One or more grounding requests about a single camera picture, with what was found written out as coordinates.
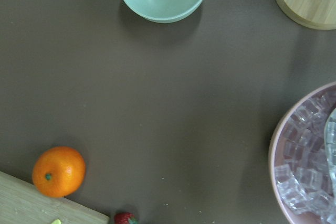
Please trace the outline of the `pink ice bowl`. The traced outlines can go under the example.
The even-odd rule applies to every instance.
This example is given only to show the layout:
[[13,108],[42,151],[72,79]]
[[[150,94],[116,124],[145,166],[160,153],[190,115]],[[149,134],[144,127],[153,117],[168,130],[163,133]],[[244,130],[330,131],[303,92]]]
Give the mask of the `pink ice bowl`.
[[327,152],[335,141],[324,128],[335,109],[335,83],[307,94],[281,118],[271,138],[268,166],[277,203],[289,223],[335,223],[335,191]]

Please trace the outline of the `yellow plastic knife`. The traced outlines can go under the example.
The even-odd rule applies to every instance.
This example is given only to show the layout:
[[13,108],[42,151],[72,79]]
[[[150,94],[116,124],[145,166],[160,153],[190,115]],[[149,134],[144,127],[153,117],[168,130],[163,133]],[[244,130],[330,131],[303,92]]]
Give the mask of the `yellow plastic knife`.
[[61,224],[61,221],[59,219],[56,219],[51,224]]

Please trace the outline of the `wooden cutting board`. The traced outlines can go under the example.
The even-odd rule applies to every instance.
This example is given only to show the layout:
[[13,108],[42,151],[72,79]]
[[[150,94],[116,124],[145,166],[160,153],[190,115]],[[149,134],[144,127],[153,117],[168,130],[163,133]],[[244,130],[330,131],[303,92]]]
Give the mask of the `wooden cutting board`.
[[32,184],[1,172],[1,223],[109,223],[110,218],[66,198],[42,195]]

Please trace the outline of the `orange fruit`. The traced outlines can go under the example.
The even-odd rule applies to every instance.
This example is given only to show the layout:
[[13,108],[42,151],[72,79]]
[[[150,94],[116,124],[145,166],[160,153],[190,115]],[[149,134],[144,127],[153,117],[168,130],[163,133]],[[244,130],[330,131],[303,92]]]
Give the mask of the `orange fruit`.
[[85,173],[85,160],[77,150],[56,146],[40,155],[33,168],[32,180],[43,195],[61,198],[79,189]]

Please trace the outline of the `red strawberry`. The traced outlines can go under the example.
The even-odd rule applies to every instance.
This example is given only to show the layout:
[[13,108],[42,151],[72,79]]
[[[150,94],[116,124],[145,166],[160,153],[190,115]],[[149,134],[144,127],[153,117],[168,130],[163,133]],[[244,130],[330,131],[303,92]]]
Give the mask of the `red strawberry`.
[[138,224],[135,215],[130,212],[121,212],[113,217],[115,224]]

